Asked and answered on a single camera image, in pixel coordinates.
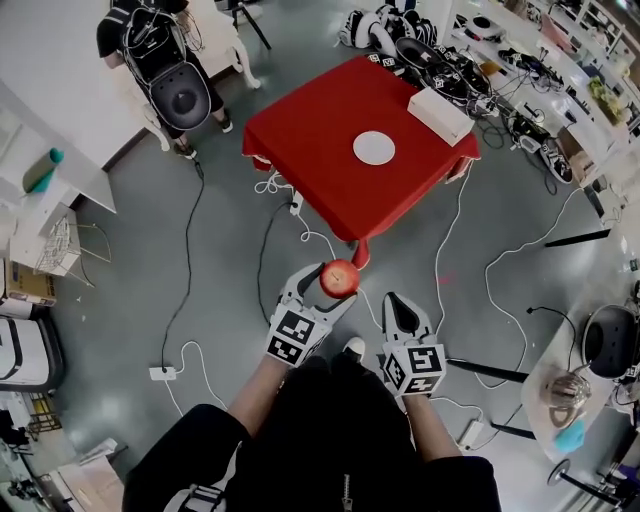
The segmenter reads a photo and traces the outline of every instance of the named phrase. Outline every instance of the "power strip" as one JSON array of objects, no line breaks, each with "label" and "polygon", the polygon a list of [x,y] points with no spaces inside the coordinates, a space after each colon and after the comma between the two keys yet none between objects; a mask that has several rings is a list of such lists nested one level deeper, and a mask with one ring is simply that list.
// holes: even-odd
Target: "power strip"
[{"label": "power strip", "polygon": [[484,423],[482,423],[481,421],[471,421],[471,423],[469,423],[469,426],[467,427],[467,430],[465,430],[464,434],[462,434],[460,441],[458,441],[458,446],[460,447],[460,449],[469,451],[471,448],[473,448],[473,445],[475,444],[476,439],[478,439],[480,432],[482,432],[483,427]]},{"label": "power strip", "polygon": [[176,380],[178,375],[173,366],[165,366],[164,368],[162,368],[162,366],[156,366],[154,368],[149,368],[149,377],[151,377],[151,380],[168,381]]}]

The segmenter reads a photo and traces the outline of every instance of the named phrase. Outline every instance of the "table leg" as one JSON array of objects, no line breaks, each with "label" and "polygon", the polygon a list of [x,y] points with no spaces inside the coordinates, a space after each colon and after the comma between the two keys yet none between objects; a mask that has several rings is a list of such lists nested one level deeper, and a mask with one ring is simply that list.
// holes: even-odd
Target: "table leg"
[{"label": "table leg", "polygon": [[502,370],[500,368],[494,368],[492,366],[484,366],[481,364],[470,363],[469,361],[460,361],[458,359],[447,359],[447,364],[467,370],[469,372],[480,373],[489,377],[495,377],[496,379],[510,380],[511,382],[519,382],[522,384],[527,377],[528,373],[514,372],[511,370]]},{"label": "table leg", "polygon": [[491,427],[499,430],[500,432],[504,432],[505,434],[511,434],[512,436],[524,437],[525,439],[533,439],[536,440],[536,436],[531,432],[531,430],[524,430],[521,428],[510,427],[508,425],[498,425],[497,423],[491,422]]},{"label": "table leg", "polygon": [[595,231],[593,233],[587,233],[586,235],[572,236],[569,238],[563,238],[556,240],[555,242],[548,242],[544,244],[545,247],[562,247],[563,245],[581,244],[582,242],[589,242],[591,240],[600,240],[601,238],[607,238],[610,229],[603,229],[602,231]]}]

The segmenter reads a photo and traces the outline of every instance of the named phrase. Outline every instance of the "concrete floor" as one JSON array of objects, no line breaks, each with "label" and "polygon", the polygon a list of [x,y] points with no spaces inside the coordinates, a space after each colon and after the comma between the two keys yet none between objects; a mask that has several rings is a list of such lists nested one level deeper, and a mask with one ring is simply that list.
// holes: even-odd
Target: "concrete floor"
[{"label": "concrete floor", "polygon": [[[342,1],[272,0],[263,5],[260,25],[273,51],[261,47],[250,28],[241,28],[263,88],[250,91],[237,76],[226,80],[219,91],[232,111],[235,130],[224,136],[217,128],[206,127],[193,139],[200,150],[206,188],[191,230],[193,291],[174,323],[167,347],[168,361],[179,367],[182,344],[198,340],[211,385],[226,403],[263,354],[267,327],[256,295],[258,253],[271,212],[286,199],[284,192],[277,196],[254,193],[254,184],[265,176],[241,156],[242,128],[256,112],[354,55],[350,49],[333,48],[348,9]],[[441,255],[447,319],[440,342],[449,356],[512,368],[523,341],[516,326],[490,305],[484,267],[503,250],[544,233],[571,188],[562,187],[557,196],[550,196],[540,171],[508,147],[492,150],[483,143],[482,155],[464,192],[459,222]],[[78,216],[81,222],[95,222],[108,233],[113,264],[85,259],[96,289],[73,279],[58,284],[60,299],[54,315],[68,374],[56,401],[78,451],[106,437],[129,446],[118,461],[117,468],[124,474],[178,418],[167,390],[149,379],[148,368],[160,362],[166,322],[185,289],[184,229],[199,180],[190,163],[163,154],[157,141],[146,137],[112,171],[111,183],[118,215],[87,202]],[[371,242],[373,258],[363,273],[362,286],[378,317],[384,294],[393,290],[421,305],[434,323],[440,318],[434,258],[455,215],[460,185],[435,187]],[[330,234],[308,205],[303,216],[312,229]],[[577,194],[553,236],[599,227],[593,208],[583,194]],[[290,274],[330,258],[322,240],[312,238],[303,244],[298,239],[300,232],[299,222],[284,213],[273,227],[262,281],[268,311]],[[87,247],[97,248],[98,243],[98,239],[83,239]],[[335,239],[334,247],[339,257],[350,257],[347,247]],[[569,311],[585,293],[594,262],[598,263],[597,274],[606,276],[617,275],[622,261],[619,241],[611,236],[604,242],[555,251],[530,248],[505,258],[493,269],[495,300],[518,316],[529,337],[525,371],[535,364],[560,325],[555,315],[527,315],[527,307],[546,305]],[[592,285],[590,293],[598,289]],[[336,327],[334,346],[353,333],[369,342],[365,363],[376,367],[375,353],[383,339],[362,300]],[[196,350],[187,349],[186,365],[187,371],[172,385],[183,409],[211,401]],[[439,393],[478,404],[488,418],[503,422],[519,403],[520,386],[508,384],[487,391],[473,375],[451,369]],[[438,402],[437,408],[455,437],[473,416],[444,402]],[[512,424],[526,428],[524,414]],[[607,464],[625,425],[622,416],[605,410],[589,431],[587,445],[572,455],[573,474],[593,476]],[[489,434],[487,429],[483,436]],[[505,511],[555,510],[572,492],[566,485],[547,489],[553,464],[534,442],[500,435],[479,453],[495,465]]]}]

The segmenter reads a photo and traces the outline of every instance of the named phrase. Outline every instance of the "white cable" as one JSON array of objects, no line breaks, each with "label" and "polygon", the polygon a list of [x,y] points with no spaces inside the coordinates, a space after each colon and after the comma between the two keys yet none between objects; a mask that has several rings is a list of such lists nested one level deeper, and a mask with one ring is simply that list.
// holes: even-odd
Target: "white cable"
[{"label": "white cable", "polygon": [[456,213],[456,216],[453,218],[453,222],[451,222],[451,225],[449,226],[449,230],[447,231],[447,234],[445,235],[444,240],[442,240],[440,247],[438,247],[438,252],[436,252],[436,263],[435,263],[436,295],[438,296],[438,304],[440,304],[440,310],[442,311],[442,317],[440,318],[440,322],[438,322],[438,327],[436,327],[436,336],[438,335],[438,332],[440,332],[440,327],[442,327],[442,324],[444,323],[444,318],[446,316],[444,305],[442,304],[442,298],[440,297],[440,280],[438,279],[438,261],[440,260],[440,252],[442,251],[442,248],[444,247],[444,245],[447,243],[447,240],[449,240],[449,237],[451,236],[451,231],[453,230],[453,226],[456,225],[456,222],[458,221],[458,217],[460,217],[460,210],[461,210],[460,204],[462,200],[462,192],[464,191],[464,187],[467,186],[467,182],[469,181],[470,174],[471,173],[467,171],[467,175],[465,176],[464,182],[462,183],[462,186],[460,187],[460,191],[458,192],[458,211]]},{"label": "white cable", "polygon": [[477,405],[465,405],[465,404],[459,404],[458,402],[456,402],[455,400],[452,400],[449,397],[446,396],[437,396],[435,398],[430,398],[429,401],[430,402],[435,402],[436,400],[445,400],[449,403],[452,403],[453,405],[460,407],[461,409],[476,409],[477,411],[480,412],[480,416],[478,416],[478,421],[479,422],[483,422],[484,420],[484,411],[482,410],[482,408],[478,407]]},{"label": "white cable", "polygon": [[184,414],[182,413],[182,409],[180,409],[180,406],[178,405],[178,402],[176,402],[175,397],[173,396],[173,391],[171,391],[171,388],[169,387],[169,381],[165,380],[164,381],[165,386],[167,386],[167,389],[169,390],[169,395],[171,395],[171,401],[173,402],[173,405],[176,406],[176,409],[178,409],[178,412],[180,413],[180,416],[184,416]]},{"label": "white cable", "polygon": [[278,178],[280,178],[281,176],[282,175],[278,171],[273,171],[273,174],[269,176],[269,179],[256,183],[253,187],[253,190],[256,194],[264,194],[265,192],[268,192],[269,194],[277,194],[278,191],[282,189],[289,189],[293,194],[293,185],[290,185],[288,183],[281,185],[280,183],[278,183]]},{"label": "white cable", "polygon": [[[222,408],[226,411],[227,410],[227,406],[224,404],[222,399],[218,395],[216,395],[213,392],[213,390],[211,389],[211,384],[209,384],[209,377],[207,376],[207,368],[206,368],[206,366],[204,364],[204,355],[202,354],[202,348],[200,347],[200,344],[197,341],[189,340],[184,345],[182,345],[182,348],[180,349],[180,359],[182,359],[182,368],[180,368],[179,370],[176,371],[176,375],[180,375],[185,370],[184,349],[187,348],[189,345],[195,345],[197,347],[197,349],[198,349],[198,352],[200,352],[200,362],[202,363],[202,373],[204,374],[204,381],[207,383],[207,389],[209,390],[209,393],[211,393],[213,398],[215,398],[218,402],[220,402],[220,404],[222,405]],[[169,390],[169,394],[171,395],[171,400],[173,400],[173,403],[175,404],[176,408],[180,412],[180,416],[183,416],[182,410],[178,406],[178,404],[176,402],[176,399],[173,397],[173,393],[171,392],[171,388],[169,387],[169,383],[166,380],[164,382],[167,385],[167,389]]]},{"label": "white cable", "polygon": [[373,314],[373,309],[371,308],[371,303],[369,302],[367,293],[362,288],[358,288],[358,292],[362,294],[362,296],[364,297],[364,301],[367,303],[367,307],[369,308],[369,313],[371,313],[371,319],[373,320],[373,323],[378,326],[378,329],[382,330],[382,326],[376,320],[376,315]]},{"label": "white cable", "polygon": [[[527,349],[529,348],[529,341],[527,339],[527,335],[524,332],[524,329],[522,328],[522,325],[520,325],[520,322],[518,322],[518,319],[513,316],[511,313],[509,313],[508,311],[504,310],[503,308],[501,308],[500,306],[498,306],[496,304],[496,302],[493,300],[493,297],[491,295],[491,289],[489,287],[489,269],[491,267],[493,267],[494,265],[496,265],[504,256],[506,256],[507,254],[515,254],[517,252],[520,252],[522,249],[524,249],[525,247],[528,247],[530,245],[535,245],[539,242],[542,242],[545,238],[547,238],[551,232],[556,228],[556,226],[558,225],[558,222],[560,222],[560,217],[562,216],[562,214],[564,213],[565,208],[567,207],[567,203],[569,202],[569,200],[578,192],[580,192],[582,189],[581,188],[577,188],[575,189],[573,192],[571,192],[571,194],[569,194],[569,197],[567,197],[567,199],[565,199],[564,204],[562,205],[562,209],[560,210],[560,213],[558,213],[558,216],[556,217],[556,221],[553,223],[553,226],[551,226],[548,231],[542,235],[540,238],[538,238],[537,240],[534,240],[532,242],[526,242],[524,244],[522,244],[520,247],[518,247],[517,249],[509,249],[504,251],[502,254],[500,254],[500,256],[498,256],[495,260],[493,260],[491,263],[489,263],[485,269],[484,269],[484,282],[485,285],[487,287],[487,295],[489,297],[489,301],[491,302],[491,304],[493,305],[493,307],[495,307],[498,311],[500,311],[501,313],[507,315],[509,318],[511,318],[516,325],[518,326],[518,329],[520,329],[520,333],[522,333],[522,338],[524,339],[524,350],[522,351],[522,356],[520,357],[520,361],[518,362],[518,366],[516,367],[516,369],[514,371],[520,371],[520,367],[522,366],[522,363],[524,362],[524,357],[527,353]],[[502,381],[499,384],[496,384],[494,386],[489,386],[487,384],[485,384],[482,379],[480,378],[480,376],[476,373],[475,374],[476,379],[478,379],[478,382],[480,382],[480,384],[482,384],[482,386],[485,389],[497,389],[500,386],[506,384],[508,381]]]},{"label": "white cable", "polygon": [[304,224],[304,227],[306,228],[306,231],[300,235],[300,241],[308,242],[309,238],[311,238],[311,235],[324,238],[324,241],[327,242],[327,245],[329,246],[329,250],[331,251],[331,256],[333,257],[334,260],[337,260],[338,258],[336,258],[336,253],[333,251],[333,246],[331,245],[331,241],[322,233],[318,233],[317,231],[311,231],[311,229],[309,229],[309,224],[307,224],[306,221],[302,217],[300,217],[300,214],[296,215],[296,217],[300,220],[300,222]]},{"label": "white cable", "polygon": [[[295,189],[293,188],[293,185],[289,185],[289,184],[282,185],[282,184],[278,183],[277,180],[278,180],[279,177],[281,177],[281,174],[278,171],[274,171],[273,174],[269,177],[268,180],[260,181],[260,182],[256,183],[256,185],[253,187],[253,189],[255,190],[255,192],[257,194],[264,194],[265,192],[267,192],[269,194],[277,194],[282,189],[288,189],[288,190],[291,190],[291,194],[293,195],[294,192],[295,192]],[[311,231],[311,228],[309,227],[309,224],[307,224],[307,221],[305,221],[302,218],[300,213],[294,215],[294,217],[296,217],[300,222],[302,222],[302,224],[305,227],[305,231],[300,235],[300,241],[301,242],[303,242],[303,243],[308,242],[309,239],[311,238],[311,235],[315,235],[317,237],[320,237],[320,238],[324,239],[324,241],[327,243],[327,246],[329,247],[329,251],[331,252],[331,257],[334,260],[338,259],[336,257],[335,251],[333,250],[333,246],[331,245],[331,240],[329,240],[322,233],[318,233],[317,231]],[[358,291],[362,293],[362,296],[364,297],[364,300],[367,303],[367,307],[369,308],[369,313],[371,313],[371,319],[373,320],[373,323],[376,324],[378,329],[382,330],[382,326],[378,323],[378,321],[376,320],[376,316],[373,313],[373,308],[371,307],[371,303],[369,302],[369,297],[367,297],[366,292],[362,288],[358,288]]]}]

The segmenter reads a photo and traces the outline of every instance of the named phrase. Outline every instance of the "chair leg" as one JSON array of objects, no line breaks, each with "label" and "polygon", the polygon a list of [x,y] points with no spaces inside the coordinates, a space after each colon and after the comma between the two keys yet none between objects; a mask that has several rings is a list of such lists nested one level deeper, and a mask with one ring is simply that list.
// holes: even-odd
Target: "chair leg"
[{"label": "chair leg", "polygon": [[247,81],[247,84],[252,89],[259,89],[262,83],[258,80],[253,73],[251,73],[251,66],[249,65],[249,55],[247,54],[247,48],[244,43],[240,40],[239,37],[236,37],[231,46],[236,51],[238,58],[240,59],[240,65],[244,71],[244,77]]},{"label": "chair leg", "polygon": [[251,14],[249,14],[249,11],[247,11],[247,8],[244,6],[244,4],[242,2],[240,2],[238,4],[238,7],[240,7],[240,9],[242,9],[242,12],[247,17],[247,21],[249,23],[251,23],[251,26],[253,27],[253,30],[256,31],[256,34],[258,34],[258,37],[262,40],[264,45],[267,47],[267,50],[271,50],[271,45],[269,44],[269,41],[267,41],[267,38],[265,37],[264,33],[262,32],[262,30],[260,30],[260,27],[256,23],[256,20],[254,20],[253,16],[251,16]]}]

